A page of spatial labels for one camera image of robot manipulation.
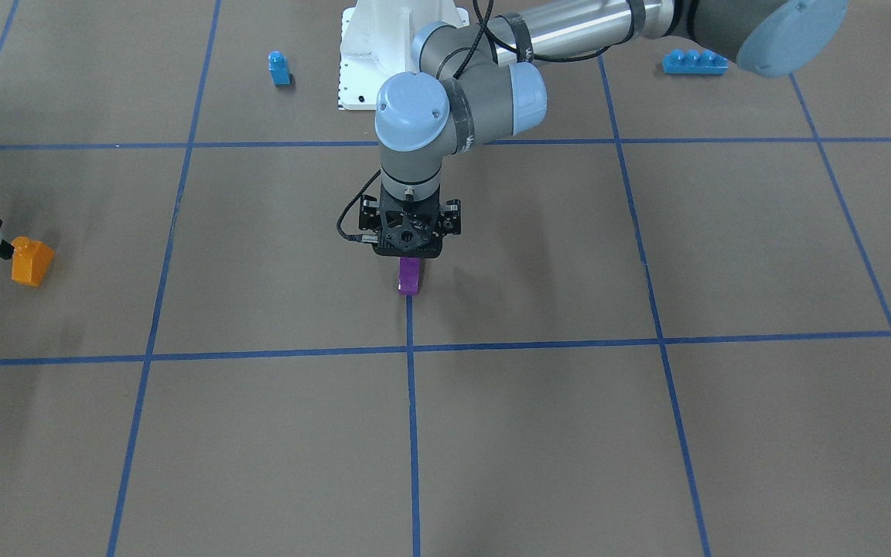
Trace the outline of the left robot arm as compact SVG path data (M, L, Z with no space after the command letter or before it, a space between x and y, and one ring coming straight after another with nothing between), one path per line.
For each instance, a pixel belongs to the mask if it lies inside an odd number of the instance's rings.
M442 163L537 127L548 112L540 67L595 59L634 39L680 36L761 77L810 63L845 20L845 1L556 1L457 28L429 22L411 41L415 69L374 102L381 167L360 191L358 233L379 256L436 258L461 232L461 204L441 201Z

